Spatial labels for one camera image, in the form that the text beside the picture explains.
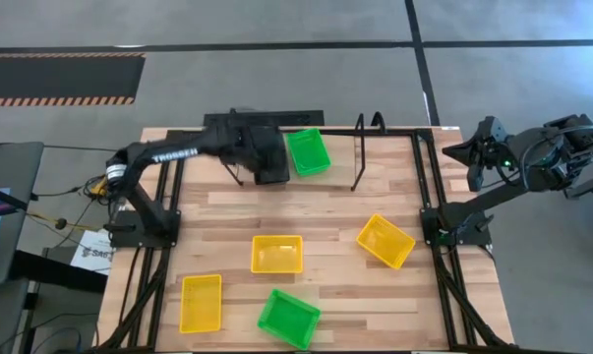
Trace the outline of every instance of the white paper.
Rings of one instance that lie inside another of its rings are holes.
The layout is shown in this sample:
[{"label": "white paper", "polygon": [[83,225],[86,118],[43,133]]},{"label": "white paper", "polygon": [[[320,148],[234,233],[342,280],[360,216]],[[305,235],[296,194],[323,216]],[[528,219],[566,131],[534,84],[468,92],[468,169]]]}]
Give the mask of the white paper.
[{"label": "white paper", "polygon": [[78,246],[78,250],[73,255],[71,266],[78,266],[108,275],[113,253],[108,240],[108,231],[85,231],[80,244],[81,246]]}]

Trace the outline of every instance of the table leg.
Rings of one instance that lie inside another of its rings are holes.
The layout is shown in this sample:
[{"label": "table leg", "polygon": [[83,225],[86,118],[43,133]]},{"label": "table leg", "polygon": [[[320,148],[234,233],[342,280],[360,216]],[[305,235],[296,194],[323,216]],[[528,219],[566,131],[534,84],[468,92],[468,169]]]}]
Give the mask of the table leg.
[{"label": "table leg", "polygon": [[12,260],[10,278],[26,278],[70,289],[103,293],[108,277],[95,271],[65,265],[41,256],[17,251]]}]

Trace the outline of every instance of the plastic container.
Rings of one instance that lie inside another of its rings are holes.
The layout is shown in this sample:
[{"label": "plastic container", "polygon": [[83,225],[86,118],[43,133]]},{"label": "plastic container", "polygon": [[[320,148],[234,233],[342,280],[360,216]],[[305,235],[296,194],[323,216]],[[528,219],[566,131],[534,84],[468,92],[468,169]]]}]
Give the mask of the plastic container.
[{"label": "plastic container", "polygon": [[253,237],[253,273],[299,273],[303,271],[303,238],[298,235]]},{"label": "plastic container", "polygon": [[257,325],[298,349],[307,350],[320,315],[319,309],[274,289]]},{"label": "plastic container", "polygon": [[221,328],[221,275],[182,279],[180,332],[198,333]]},{"label": "plastic container", "polygon": [[379,214],[374,214],[362,232],[357,243],[394,269],[401,268],[416,241]]},{"label": "plastic container", "polygon": [[307,129],[288,134],[287,144],[294,160],[296,172],[301,176],[310,176],[326,171],[331,160],[326,152],[323,136],[318,129]]}]

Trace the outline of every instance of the desk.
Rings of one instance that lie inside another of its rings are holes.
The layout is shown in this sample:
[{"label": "desk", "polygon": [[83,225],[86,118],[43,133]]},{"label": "desk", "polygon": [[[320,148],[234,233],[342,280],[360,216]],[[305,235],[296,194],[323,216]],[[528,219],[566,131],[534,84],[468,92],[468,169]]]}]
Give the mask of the desk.
[{"label": "desk", "polygon": [[[162,139],[166,132],[145,129],[142,140]],[[433,136],[448,200],[472,198],[466,168],[440,153],[443,147],[461,142],[459,130],[434,128]],[[359,166],[360,140],[351,139],[352,148],[344,151]],[[355,192],[341,186],[302,184],[240,188],[226,171],[217,172],[223,169],[217,161],[187,160],[179,203],[182,226],[171,252],[156,351],[294,350],[257,329],[272,288],[322,310],[310,350],[447,349],[432,255],[422,241],[418,210],[423,204],[410,139],[367,137],[365,145],[366,170]],[[422,158],[435,203],[429,157],[424,152]],[[208,178],[208,171],[215,174]],[[157,178],[158,168],[153,166],[142,179],[152,197]],[[376,212],[417,240],[401,270],[386,267],[355,242]],[[252,274],[251,240],[261,234],[302,235],[303,273]],[[457,249],[469,300],[498,336],[512,342],[495,265],[478,247]],[[117,326],[133,255],[134,250],[126,249],[114,256],[98,321],[102,338]],[[140,268],[138,262],[135,274]],[[223,278],[222,330],[180,334],[181,280],[207,273],[220,273]],[[137,284],[135,275],[126,309],[134,301]],[[458,341],[463,343],[460,314],[451,301]],[[146,342],[150,314],[148,304],[140,345]]]}]

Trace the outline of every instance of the black floor mat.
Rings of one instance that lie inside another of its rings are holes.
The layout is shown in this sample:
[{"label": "black floor mat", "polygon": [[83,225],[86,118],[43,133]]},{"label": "black floor mat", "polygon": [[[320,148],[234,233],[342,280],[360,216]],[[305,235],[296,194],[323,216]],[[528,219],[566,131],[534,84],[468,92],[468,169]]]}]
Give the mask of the black floor mat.
[{"label": "black floor mat", "polygon": [[310,111],[284,111],[284,112],[234,112],[205,114],[205,123],[208,125],[216,119],[229,119],[231,125],[246,122],[249,125],[271,125],[282,127],[323,126],[325,113],[322,110]]},{"label": "black floor mat", "polygon": [[0,106],[131,104],[144,53],[0,54]]}]

